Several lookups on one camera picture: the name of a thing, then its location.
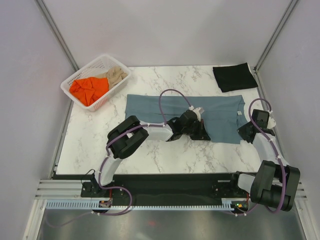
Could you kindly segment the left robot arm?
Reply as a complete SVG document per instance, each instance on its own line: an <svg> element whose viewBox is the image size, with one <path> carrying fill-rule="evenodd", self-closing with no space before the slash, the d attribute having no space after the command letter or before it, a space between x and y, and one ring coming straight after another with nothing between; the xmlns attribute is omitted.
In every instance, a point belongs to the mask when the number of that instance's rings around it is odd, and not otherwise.
<svg viewBox="0 0 320 240"><path fill-rule="evenodd" d="M202 119L204 109L190 107L181 116L163 123L148 123L135 115L128 117L107 135L106 158L94 174L92 191L99 197L110 191L110 183L122 160L130 157L146 140L172 142L181 136L193 141L210 141Z"/></svg>

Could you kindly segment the blue t shirt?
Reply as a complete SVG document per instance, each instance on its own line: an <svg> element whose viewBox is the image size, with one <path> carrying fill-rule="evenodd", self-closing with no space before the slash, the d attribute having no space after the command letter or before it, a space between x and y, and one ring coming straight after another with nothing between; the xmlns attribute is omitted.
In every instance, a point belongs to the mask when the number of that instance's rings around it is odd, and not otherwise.
<svg viewBox="0 0 320 240"><path fill-rule="evenodd" d="M204 127L213 143L239 144L242 140L238 128L248 121L244 114L245 101L235 96L162 96L161 108L167 120L180 117L188 108L202 107ZM140 121L160 124L164 121L158 96L127 95L125 117L136 116Z"/></svg>

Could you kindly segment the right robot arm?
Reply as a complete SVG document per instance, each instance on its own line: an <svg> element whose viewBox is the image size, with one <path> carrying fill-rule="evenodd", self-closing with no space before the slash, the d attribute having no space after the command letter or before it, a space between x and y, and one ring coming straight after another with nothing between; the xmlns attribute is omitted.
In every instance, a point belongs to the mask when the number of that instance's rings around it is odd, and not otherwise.
<svg viewBox="0 0 320 240"><path fill-rule="evenodd" d="M268 128L270 114L254 109L248 123L238 128L241 138L258 152L261 165L257 173L237 171L232 174L229 191L235 197L247 192L253 203L288 212L292 209L300 181L300 170L290 166Z"/></svg>

